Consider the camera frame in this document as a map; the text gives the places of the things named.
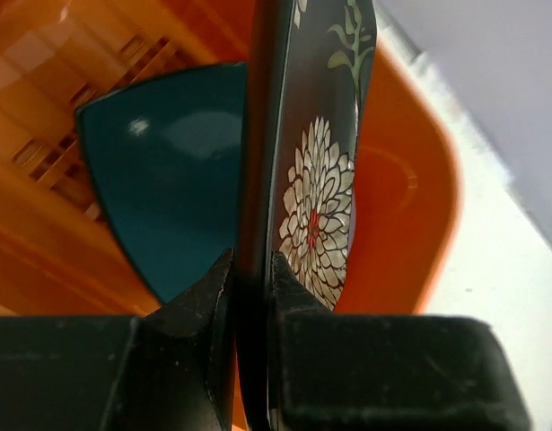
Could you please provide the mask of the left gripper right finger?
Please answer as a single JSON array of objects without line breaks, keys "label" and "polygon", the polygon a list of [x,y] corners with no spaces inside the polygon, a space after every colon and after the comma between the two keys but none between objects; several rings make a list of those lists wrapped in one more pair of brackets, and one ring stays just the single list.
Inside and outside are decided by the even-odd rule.
[{"label": "left gripper right finger", "polygon": [[337,314],[272,256],[268,411],[275,430],[528,430],[484,322]]}]

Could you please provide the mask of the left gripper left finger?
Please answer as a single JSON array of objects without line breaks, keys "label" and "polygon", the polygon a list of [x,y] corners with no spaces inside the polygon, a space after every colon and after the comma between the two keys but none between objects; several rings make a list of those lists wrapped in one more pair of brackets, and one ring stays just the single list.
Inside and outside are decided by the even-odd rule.
[{"label": "left gripper left finger", "polygon": [[233,250],[139,320],[108,430],[229,430],[235,375]]}]

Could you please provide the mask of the teal square plate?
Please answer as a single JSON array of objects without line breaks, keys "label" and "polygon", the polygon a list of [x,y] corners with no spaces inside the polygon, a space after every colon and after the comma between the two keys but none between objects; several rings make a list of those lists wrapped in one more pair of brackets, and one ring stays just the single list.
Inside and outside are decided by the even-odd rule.
[{"label": "teal square plate", "polygon": [[246,73],[240,62],[160,75],[75,113],[102,213],[162,303],[235,243]]}]

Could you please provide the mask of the black floral square plate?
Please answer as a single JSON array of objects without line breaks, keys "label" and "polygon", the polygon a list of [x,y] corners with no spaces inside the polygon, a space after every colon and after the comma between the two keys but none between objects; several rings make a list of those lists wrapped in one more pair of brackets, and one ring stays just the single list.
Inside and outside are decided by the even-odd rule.
[{"label": "black floral square plate", "polygon": [[255,4],[234,252],[238,371],[250,430],[268,429],[274,408],[277,269],[327,310],[344,290],[376,44],[370,1]]}]

